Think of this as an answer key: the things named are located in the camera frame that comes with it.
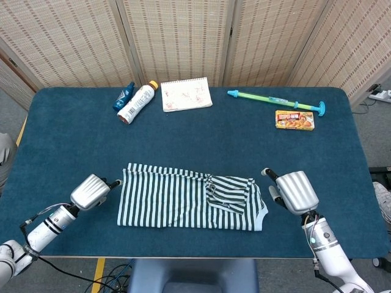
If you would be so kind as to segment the white spiral notepad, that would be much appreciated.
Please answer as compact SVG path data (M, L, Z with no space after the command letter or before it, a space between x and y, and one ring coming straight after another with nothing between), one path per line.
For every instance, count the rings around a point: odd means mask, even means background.
M164 112L200 109L213 105L207 77L163 82L161 95Z

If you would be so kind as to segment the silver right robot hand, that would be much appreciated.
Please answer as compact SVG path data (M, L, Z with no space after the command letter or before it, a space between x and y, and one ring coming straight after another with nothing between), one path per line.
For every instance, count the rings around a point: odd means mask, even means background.
M318 207L319 199L303 171L278 176L270 168L264 168L261 175L268 176L275 184L268 187L273 201L292 214L301 216Z

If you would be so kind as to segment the yellow curry box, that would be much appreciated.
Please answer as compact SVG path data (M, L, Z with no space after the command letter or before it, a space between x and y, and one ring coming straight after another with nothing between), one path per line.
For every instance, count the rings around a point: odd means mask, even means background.
M292 129L313 131L315 120L311 112L277 110L275 112L275 126L278 129Z

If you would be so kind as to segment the white bottle with yellow cap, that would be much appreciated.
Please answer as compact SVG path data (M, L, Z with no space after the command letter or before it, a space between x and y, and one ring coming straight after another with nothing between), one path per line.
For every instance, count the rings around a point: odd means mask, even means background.
M130 101L117 113L118 118L126 124L130 124L138 113L154 98L159 85L151 80L143 85L130 99Z

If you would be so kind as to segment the green white striped T-shirt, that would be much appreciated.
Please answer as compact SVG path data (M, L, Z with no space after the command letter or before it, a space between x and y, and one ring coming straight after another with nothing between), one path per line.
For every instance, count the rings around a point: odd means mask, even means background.
M118 226L261 231L268 208L252 178L128 164Z

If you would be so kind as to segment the white power strip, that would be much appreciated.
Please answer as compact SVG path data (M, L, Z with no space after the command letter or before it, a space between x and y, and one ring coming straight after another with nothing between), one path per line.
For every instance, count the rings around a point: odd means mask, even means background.
M391 103L391 90L383 90L381 84L373 84L369 89L369 99Z

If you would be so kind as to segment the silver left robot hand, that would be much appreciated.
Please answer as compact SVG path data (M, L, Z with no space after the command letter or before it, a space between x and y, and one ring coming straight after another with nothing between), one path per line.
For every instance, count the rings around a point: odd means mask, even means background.
M105 202L107 194L122 184L120 179L108 183L106 178L91 174L73 190L70 200L78 209L88 211Z

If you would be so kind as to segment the small dark blue bottle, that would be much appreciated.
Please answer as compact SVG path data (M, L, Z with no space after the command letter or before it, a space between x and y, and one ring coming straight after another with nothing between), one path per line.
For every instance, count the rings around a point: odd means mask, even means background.
M119 94L112 108L118 112L123 109L133 96L134 82L130 82Z

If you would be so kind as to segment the woven folding screen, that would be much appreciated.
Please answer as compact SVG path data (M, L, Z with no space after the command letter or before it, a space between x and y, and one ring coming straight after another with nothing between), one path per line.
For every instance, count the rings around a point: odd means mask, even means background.
M391 0L0 0L0 89L206 77L336 87L351 104L391 72Z

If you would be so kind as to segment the grey trouser leg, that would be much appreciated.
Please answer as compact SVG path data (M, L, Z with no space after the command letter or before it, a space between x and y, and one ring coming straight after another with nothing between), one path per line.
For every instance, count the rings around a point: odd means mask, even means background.
M0 132L0 195L9 177L16 152L17 145L11 136Z

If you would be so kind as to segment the green blue water squirter toy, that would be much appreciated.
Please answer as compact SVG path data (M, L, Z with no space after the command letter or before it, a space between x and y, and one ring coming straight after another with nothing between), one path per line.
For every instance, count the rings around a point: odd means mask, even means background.
M281 106L287 106L293 109L315 111L318 113L319 117L322 117L326 113L326 105L323 101L320 101L318 106L311 106L311 105L299 103L298 101L289 101L287 99L276 98L272 96L261 96L261 95L254 95L250 93L243 93L240 92L239 90L228 90L227 94L234 98L246 98L246 99L271 103L271 104L277 104Z

